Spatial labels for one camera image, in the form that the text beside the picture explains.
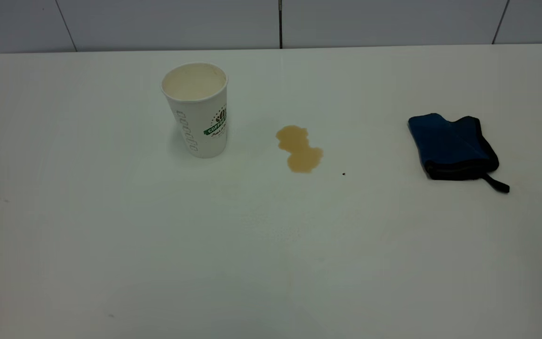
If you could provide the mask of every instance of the cup logo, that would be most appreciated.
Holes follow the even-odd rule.
[[[211,137],[217,137],[223,134],[225,131],[225,120],[227,118],[226,105],[221,107],[219,112],[215,114],[210,122],[210,128],[204,131],[204,135],[210,135]]]

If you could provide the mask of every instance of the white table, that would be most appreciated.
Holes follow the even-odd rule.
[[[159,90],[196,60],[213,159]],[[431,112],[480,118],[509,195],[427,179]],[[0,339],[51,338],[542,338],[542,45],[0,55]]]

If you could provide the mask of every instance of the cup rim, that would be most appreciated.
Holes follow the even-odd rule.
[[[218,90],[217,92],[215,92],[214,94],[212,95],[209,95],[205,98],[202,98],[202,99],[196,99],[196,100],[181,100],[181,99],[177,99],[177,98],[174,98],[170,95],[168,95],[166,92],[164,92],[164,88],[163,88],[163,84],[164,84],[164,79],[166,79],[166,77],[168,77],[168,75],[170,75],[170,73],[172,71],[174,71],[175,69],[178,69],[180,67],[185,67],[185,66],[188,66],[188,65],[209,65],[209,66],[213,66],[213,67],[216,67],[217,69],[219,69],[219,71],[223,72],[223,75],[225,76],[225,83],[223,84],[223,87],[220,88],[220,90]],[[211,98],[214,98],[216,97],[220,92],[223,92],[224,89],[227,88],[227,84],[229,83],[230,81],[230,78],[227,76],[227,73],[225,73],[225,71],[213,64],[213,63],[210,63],[210,62],[187,62],[186,64],[182,64],[182,65],[179,65],[177,67],[174,67],[173,69],[171,69],[170,71],[168,71],[164,77],[162,78],[162,81],[160,81],[160,90],[162,91],[162,93],[164,94],[164,96],[166,96],[168,99],[171,99],[173,101],[176,101],[178,103],[183,103],[183,104],[195,104],[195,103],[201,103],[202,101],[207,101]]]

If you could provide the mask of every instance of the black strap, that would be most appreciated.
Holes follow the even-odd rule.
[[[484,173],[480,178],[483,178],[488,182],[489,185],[491,185],[495,191],[501,192],[501,193],[509,193],[510,192],[510,185],[506,185],[503,182],[498,182],[497,180],[494,180],[491,178],[488,174]]]

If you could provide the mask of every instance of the coffee spill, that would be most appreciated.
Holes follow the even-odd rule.
[[[308,144],[307,129],[298,126],[286,126],[275,135],[279,139],[279,148],[292,153],[288,157],[288,167],[295,173],[310,173],[323,157],[321,148],[312,148]]]

